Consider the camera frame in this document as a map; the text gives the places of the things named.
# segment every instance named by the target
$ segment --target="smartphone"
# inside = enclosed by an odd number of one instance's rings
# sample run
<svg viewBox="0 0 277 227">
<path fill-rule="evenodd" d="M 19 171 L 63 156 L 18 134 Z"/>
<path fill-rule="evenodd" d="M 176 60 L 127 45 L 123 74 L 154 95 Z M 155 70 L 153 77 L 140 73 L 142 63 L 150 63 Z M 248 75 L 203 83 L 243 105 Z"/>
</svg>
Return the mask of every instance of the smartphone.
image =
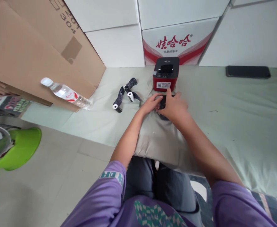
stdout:
<svg viewBox="0 0 277 227">
<path fill-rule="evenodd" d="M 227 77 L 263 78 L 271 77 L 270 70 L 265 66 L 227 66 Z"/>
</svg>

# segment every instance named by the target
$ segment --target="water bottle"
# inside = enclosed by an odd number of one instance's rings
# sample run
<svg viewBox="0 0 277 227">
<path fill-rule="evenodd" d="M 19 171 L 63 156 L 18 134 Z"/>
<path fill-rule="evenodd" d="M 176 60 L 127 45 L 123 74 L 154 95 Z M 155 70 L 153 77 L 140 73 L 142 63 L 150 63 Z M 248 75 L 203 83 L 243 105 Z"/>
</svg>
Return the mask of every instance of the water bottle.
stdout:
<svg viewBox="0 0 277 227">
<path fill-rule="evenodd" d="M 41 84 L 49 87 L 56 96 L 65 99 L 82 109 L 90 110 L 93 106 L 93 103 L 90 100 L 76 93 L 74 90 L 64 84 L 54 83 L 48 77 L 42 79 Z"/>
</svg>

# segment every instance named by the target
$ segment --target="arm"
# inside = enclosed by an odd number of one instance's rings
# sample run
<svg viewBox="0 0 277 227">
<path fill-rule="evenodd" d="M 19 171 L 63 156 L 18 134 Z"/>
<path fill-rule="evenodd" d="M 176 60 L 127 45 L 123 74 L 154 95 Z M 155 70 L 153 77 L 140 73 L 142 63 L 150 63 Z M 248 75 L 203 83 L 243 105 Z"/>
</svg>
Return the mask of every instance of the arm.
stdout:
<svg viewBox="0 0 277 227">
<path fill-rule="evenodd" d="M 159 105 L 160 101 L 163 99 L 161 95 L 162 94 L 156 93 L 149 97 L 143 104 L 143 106 L 136 112 L 128 128 L 126 129 L 126 131 L 120 138 L 116 148 L 114 149 L 110 161 L 117 160 L 121 162 L 123 166 L 127 169 L 136 148 L 142 120 L 146 114 L 154 110 L 154 108 Z"/>
<path fill-rule="evenodd" d="M 168 89 L 166 107 L 158 111 L 170 119 L 182 133 L 211 188 L 219 180 L 234 182 L 243 186 L 239 176 L 229 162 L 211 143 L 187 112 L 188 105 L 184 100 L 180 99 L 180 96 L 181 93 L 178 92 L 172 97 L 171 90 Z"/>
</svg>

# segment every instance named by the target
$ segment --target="tiled floor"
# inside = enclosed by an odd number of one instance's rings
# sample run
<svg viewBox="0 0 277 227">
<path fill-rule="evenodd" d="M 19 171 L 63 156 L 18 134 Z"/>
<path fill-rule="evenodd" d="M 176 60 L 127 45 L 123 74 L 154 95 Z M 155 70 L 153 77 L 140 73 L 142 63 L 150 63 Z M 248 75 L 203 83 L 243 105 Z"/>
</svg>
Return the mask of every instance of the tiled floor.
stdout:
<svg viewBox="0 0 277 227">
<path fill-rule="evenodd" d="M 10 119 L 9 124 L 34 126 L 19 119 Z M 0 227 L 60 226 L 104 170 L 114 149 L 40 128 L 42 140 L 32 158 L 19 169 L 0 169 Z"/>
</svg>

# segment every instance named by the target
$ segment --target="printed pattern on shirt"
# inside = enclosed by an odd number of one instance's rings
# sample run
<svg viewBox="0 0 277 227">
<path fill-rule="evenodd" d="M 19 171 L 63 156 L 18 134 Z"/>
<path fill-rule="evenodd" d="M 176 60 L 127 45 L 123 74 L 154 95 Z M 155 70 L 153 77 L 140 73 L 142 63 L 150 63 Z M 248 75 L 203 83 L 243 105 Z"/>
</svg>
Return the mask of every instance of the printed pattern on shirt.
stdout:
<svg viewBox="0 0 277 227">
<path fill-rule="evenodd" d="M 137 220 L 141 226 L 187 227 L 186 223 L 178 213 L 174 212 L 173 216 L 168 217 L 160 205 L 150 207 L 135 200 L 134 207 Z"/>
<path fill-rule="evenodd" d="M 119 184 L 123 187 L 124 186 L 124 176 L 120 172 L 116 171 L 104 171 L 100 175 L 99 179 L 101 178 L 116 178 Z"/>
</svg>

